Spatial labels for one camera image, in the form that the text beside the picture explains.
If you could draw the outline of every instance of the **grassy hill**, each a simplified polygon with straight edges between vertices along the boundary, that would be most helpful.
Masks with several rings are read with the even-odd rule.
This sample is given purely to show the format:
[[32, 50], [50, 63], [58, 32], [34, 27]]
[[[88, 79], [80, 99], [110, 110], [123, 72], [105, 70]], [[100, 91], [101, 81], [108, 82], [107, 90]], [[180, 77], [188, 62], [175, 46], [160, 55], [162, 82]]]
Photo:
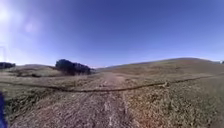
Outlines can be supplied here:
[[0, 71], [0, 90], [6, 99], [7, 120], [13, 123], [46, 97], [50, 102], [44, 104], [45, 107], [63, 99], [58, 93], [54, 95], [57, 90], [82, 89], [91, 81], [97, 85], [101, 74], [112, 72], [124, 79], [119, 88], [142, 86], [119, 92], [140, 128], [224, 127], [223, 64], [177, 58], [113, 66], [96, 72], [89, 76], [65, 76], [45, 65], [24, 65]]
[[124, 73], [131, 75], [159, 75], [159, 74], [194, 74], [208, 73], [215, 74], [224, 72], [224, 65], [198, 58], [177, 58], [154, 62], [144, 62], [112, 66], [99, 69], [105, 72]]
[[183, 80], [165, 87], [146, 86], [124, 92], [128, 107], [142, 128], [224, 127], [223, 64], [177, 58], [113, 66], [99, 71], [126, 75], [126, 86]]

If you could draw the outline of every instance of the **ground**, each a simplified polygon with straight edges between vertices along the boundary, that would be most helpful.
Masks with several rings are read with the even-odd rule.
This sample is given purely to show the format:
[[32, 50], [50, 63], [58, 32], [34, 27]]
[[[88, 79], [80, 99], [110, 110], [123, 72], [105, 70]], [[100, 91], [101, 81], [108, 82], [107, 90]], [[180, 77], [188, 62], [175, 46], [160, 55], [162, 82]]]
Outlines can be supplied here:
[[36, 78], [2, 71], [10, 127], [224, 127], [222, 64], [181, 58], [97, 72]]

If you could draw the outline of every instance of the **hillside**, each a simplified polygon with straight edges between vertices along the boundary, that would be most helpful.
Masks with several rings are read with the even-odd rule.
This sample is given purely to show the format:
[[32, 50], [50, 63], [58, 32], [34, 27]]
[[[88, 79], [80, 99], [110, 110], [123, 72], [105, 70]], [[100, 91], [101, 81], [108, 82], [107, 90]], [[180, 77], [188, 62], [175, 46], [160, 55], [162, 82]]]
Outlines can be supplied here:
[[26, 65], [1, 71], [0, 90], [12, 128], [224, 127], [224, 65], [197, 58], [113, 66], [79, 76]]
[[155, 62], [127, 64], [100, 69], [105, 72], [124, 73], [130, 75], [164, 75], [164, 74], [216, 74], [224, 72], [224, 66], [198, 58], [177, 58]]

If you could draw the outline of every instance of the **tree cluster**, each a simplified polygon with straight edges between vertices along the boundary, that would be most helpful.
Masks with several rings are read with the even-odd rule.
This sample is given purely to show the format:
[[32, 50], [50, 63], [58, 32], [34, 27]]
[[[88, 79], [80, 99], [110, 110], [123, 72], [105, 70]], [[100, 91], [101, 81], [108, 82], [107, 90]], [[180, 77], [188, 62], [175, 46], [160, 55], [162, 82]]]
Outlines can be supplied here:
[[90, 74], [91, 68], [80, 63], [73, 63], [66, 59], [58, 60], [55, 67], [68, 75]]
[[13, 63], [0, 62], [0, 69], [12, 68], [15, 66], [16, 66], [16, 64], [13, 64]]

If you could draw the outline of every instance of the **dirt road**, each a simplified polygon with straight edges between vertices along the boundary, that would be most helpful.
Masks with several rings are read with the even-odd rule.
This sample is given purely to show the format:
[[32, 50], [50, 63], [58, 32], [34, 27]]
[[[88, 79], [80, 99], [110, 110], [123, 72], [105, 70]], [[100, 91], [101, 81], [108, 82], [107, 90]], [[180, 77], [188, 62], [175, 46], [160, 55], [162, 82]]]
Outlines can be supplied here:
[[[123, 78], [113, 74], [83, 89], [113, 89]], [[11, 128], [136, 128], [122, 92], [56, 92], [18, 117]]]

